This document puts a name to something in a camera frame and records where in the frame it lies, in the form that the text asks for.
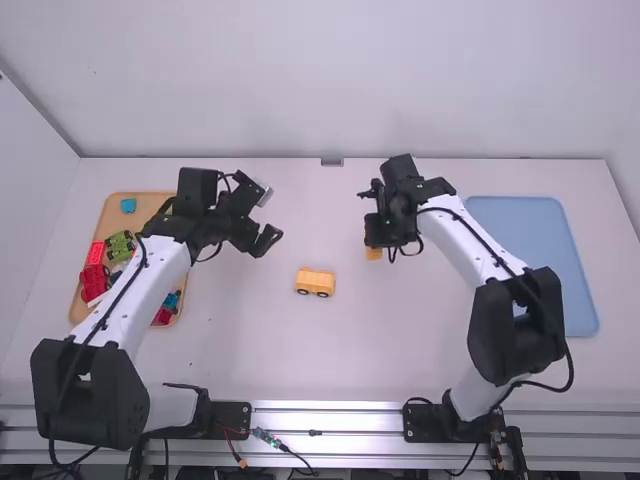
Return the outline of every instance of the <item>blue mat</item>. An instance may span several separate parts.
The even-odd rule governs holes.
[[[565,333],[592,337],[600,322],[564,209],[547,197],[470,197],[471,215],[531,268],[549,266],[562,282]]]

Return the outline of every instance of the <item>small orange block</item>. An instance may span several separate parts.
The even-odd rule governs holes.
[[[296,292],[300,295],[315,293],[327,298],[336,291],[336,276],[331,272],[314,271],[304,267],[296,275]]]
[[[381,248],[371,248],[365,247],[367,249],[367,260],[370,262],[374,260],[380,260],[382,258],[382,249]]]

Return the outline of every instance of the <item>white wall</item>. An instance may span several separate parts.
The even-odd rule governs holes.
[[[0,0],[0,57],[86,155],[599,156],[638,230],[638,25],[634,0]]]
[[[49,244],[78,156],[9,79],[2,72],[0,75],[2,360]]]

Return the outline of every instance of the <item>yellow toy car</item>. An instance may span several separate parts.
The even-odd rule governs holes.
[[[336,290],[336,276],[331,272],[315,272],[301,268],[296,275],[296,292],[300,295],[315,293],[321,298],[333,295]]]

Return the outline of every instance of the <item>metal frame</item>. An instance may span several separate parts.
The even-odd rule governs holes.
[[[401,403],[253,401],[252,427],[277,434],[317,468],[460,468],[472,445],[408,444],[402,437]],[[531,470],[640,472],[640,407],[623,404],[516,405],[507,424],[522,429]],[[0,405],[0,464],[48,463],[47,441],[38,435],[32,405]],[[323,432],[310,436],[309,430]],[[250,438],[235,442],[250,466],[301,467],[290,455]],[[57,442],[58,457],[71,461],[84,445]],[[170,440],[172,465],[236,466],[226,442]],[[503,454],[510,467],[509,452]],[[128,454],[101,450],[86,463],[123,464]],[[148,464],[164,464],[161,440],[152,440]],[[480,448],[472,469],[489,469]]]

